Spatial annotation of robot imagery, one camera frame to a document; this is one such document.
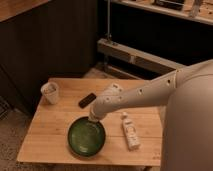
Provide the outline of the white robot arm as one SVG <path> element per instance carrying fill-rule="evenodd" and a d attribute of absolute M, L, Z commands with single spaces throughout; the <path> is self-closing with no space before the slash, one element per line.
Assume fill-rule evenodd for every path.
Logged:
<path fill-rule="evenodd" d="M 112 84 L 92 104 L 89 119 L 153 106 L 166 107 L 160 171 L 213 171 L 213 59 L 129 90 Z"/>

